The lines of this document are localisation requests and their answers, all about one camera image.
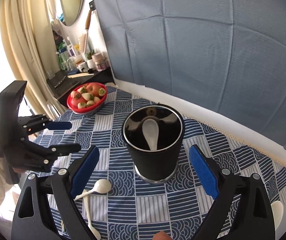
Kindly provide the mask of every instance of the blue gripper pad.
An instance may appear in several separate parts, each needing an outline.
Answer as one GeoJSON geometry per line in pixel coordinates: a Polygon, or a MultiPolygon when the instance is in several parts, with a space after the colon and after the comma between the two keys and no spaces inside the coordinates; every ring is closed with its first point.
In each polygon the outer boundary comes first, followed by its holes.
{"type": "Polygon", "coordinates": [[[100,152],[94,146],[87,158],[83,160],[82,164],[77,169],[71,181],[70,196],[75,199],[77,195],[82,194],[89,178],[91,177],[97,163],[99,162],[100,152]]]}
{"type": "Polygon", "coordinates": [[[190,147],[190,162],[207,195],[215,200],[218,195],[217,179],[195,146],[190,147]]]}
{"type": "Polygon", "coordinates": [[[72,128],[71,122],[48,122],[45,125],[48,130],[69,130],[72,128]]]}

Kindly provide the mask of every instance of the wall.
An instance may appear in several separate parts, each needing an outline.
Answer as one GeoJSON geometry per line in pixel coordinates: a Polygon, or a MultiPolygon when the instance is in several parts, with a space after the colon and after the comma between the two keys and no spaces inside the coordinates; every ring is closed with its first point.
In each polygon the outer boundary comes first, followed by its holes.
{"type": "MultiPolygon", "coordinates": [[[[67,36],[69,36],[74,44],[79,43],[79,37],[84,32],[85,21],[90,9],[90,1],[92,0],[83,0],[81,13],[72,26],[67,27],[62,25],[63,37],[66,38],[67,36]]],[[[104,56],[108,58],[106,45],[104,42],[96,11],[94,11],[91,17],[91,25],[89,29],[89,44],[91,49],[94,49],[95,52],[102,52],[104,56]]]]}

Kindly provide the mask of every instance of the fruit bowl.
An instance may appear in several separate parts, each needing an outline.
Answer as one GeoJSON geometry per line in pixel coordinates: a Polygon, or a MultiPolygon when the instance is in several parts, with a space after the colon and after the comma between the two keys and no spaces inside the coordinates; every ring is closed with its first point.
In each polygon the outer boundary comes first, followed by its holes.
{"type": "Polygon", "coordinates": [[[73,91],[77,91],[79,88],[83,87],[84,85],[89,85],[89,84],[97,84],[100,85],[102,88],[105,89],[106,93],[105,95],[101,98],[101,100],[99,102],[97,102],[95,105],[93,106],[89,106],[83,109],[78,109],[77,107],[73,106],[71,101],[72,101],[72,97],[71,97],[71,93],[68,95],[67,97],[67,106],[69,109],[71,109],[74,113],[76,114],[90,114],[90,112],[96,110],[97,108],[99,108],[103,102],[105,101],[106,97],[107,97],[107,88],[101,84],[101,83],[97,83],[97,82],[90,82],[90,83],[86,83],[86,84],[82,84],[80,86],[78,86],[77,88],[73,89],[73,91]]]}

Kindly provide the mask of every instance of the table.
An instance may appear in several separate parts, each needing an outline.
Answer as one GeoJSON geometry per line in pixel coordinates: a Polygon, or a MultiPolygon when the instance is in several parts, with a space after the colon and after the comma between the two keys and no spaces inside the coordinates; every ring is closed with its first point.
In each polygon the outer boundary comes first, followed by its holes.
{"type": "MultiPolygon", "coordinates": [[[[188,240],[195,234],[213,203],[188,160],[187,152],[195,143],[221,168],[243,176],[257,172],[265,182],[270,201],[285,202],[286,167],[213,127],[184,115],[185,134],[177,173],[165,184],[145,183],[134,171],[121,128],[130,112],[154,103],[111,86],[107,86],[107,90],[107,99],[100,111],[86,116],[66,111],[59,120],[70,121],[70,130],[45,130],[35,141],[45,147],[59,143],[80,143],[82,146],[79,153],[59,157],[51,174],[62,167],[67,168],[73,160],[83,156],[90,145],[100,149],[100,160],[86,189],[91,189],[98,179],[108,179],[112,184],[112,190],[107,194],[90,196],[92,224],[101,233],[102,239],[151,240],[160,230],[174,240],[188,240]]],[[[240,195],[235,195],[220,236],[230,229],[239,198],[240,195]]],[[[49,202],[57,228],[61,231],[61,218],[53,195],[49,197],[49,202]]],[[[77,200],[76,205],[87,222],[83,200],[77,200]]]]}

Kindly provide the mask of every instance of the apple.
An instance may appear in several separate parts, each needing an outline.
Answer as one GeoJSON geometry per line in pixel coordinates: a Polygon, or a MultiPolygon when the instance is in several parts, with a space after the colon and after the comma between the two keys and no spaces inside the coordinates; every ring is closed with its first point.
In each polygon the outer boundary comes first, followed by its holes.
{"type": "Polygon", "coordinates": [[[87,85],[86,90],[88,93],[92,93],[93,96],[98,97],[99,96],[99,90],[101,88],[102,87],[97,83],[90,83],[87,85]]]}

